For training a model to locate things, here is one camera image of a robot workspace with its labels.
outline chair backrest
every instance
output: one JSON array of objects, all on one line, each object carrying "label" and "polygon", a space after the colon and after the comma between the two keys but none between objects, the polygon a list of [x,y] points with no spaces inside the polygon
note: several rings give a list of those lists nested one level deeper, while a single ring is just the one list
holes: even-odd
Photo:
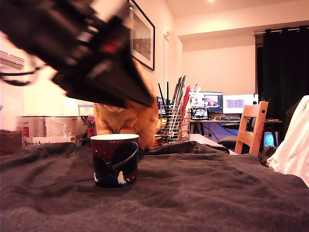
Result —
[{"label": "chair backrest", "polygon": [[[242,145],[245,143],[250,147],[249,153],[253,156],[259,155],[259,149],[266,119],[268,102],[260,101],[257,105],[245,105],[240,121],[239,132],[236,141],[235,152],[241,154]],[[246,131],[248,119],[255,117],[253,132]]]}]

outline cat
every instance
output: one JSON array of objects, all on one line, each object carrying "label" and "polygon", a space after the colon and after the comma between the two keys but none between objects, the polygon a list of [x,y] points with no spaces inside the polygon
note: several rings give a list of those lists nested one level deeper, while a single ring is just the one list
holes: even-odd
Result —
[{"label": "cat", "polygon": [[94,103],[94,118],[97,134],[130,133],[140,136],[139,146],[142,149],[154,144],[154,135],[159,130],[159,115],[153,86],[148,77],[142,72],[140,63],[133,62],[148,88],[154,103],[146,107],[133,101],[127,101],[127,109]]}]

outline wire basket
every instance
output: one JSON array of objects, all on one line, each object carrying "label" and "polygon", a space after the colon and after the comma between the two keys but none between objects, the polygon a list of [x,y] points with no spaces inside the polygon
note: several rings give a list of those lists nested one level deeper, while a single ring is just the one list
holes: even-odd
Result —
[{"label": "wire basket", "polygon": [[190,114],[182,111],[182,105],[161,105],[160,108],[162,143],[171,144],[188,141]]}]

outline wall-mounted air conditioner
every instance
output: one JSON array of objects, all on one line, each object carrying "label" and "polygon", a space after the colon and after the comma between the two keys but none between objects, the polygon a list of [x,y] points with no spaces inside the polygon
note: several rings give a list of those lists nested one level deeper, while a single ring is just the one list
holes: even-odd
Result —
[{"label": "wall-mounted air conditioner", "polygon": [[0,51],[0,71],[8,73],[9,71],[22,70],[25,66],[25,60]]}]

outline dark mug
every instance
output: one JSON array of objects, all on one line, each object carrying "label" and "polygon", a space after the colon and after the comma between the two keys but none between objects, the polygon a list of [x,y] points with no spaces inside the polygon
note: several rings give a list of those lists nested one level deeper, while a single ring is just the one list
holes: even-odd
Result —
[{"label": "dark mug", "polygon": [[116,189],[135,184],[139,156],[137,134],[104,134],[90,137],[95,184]]}]

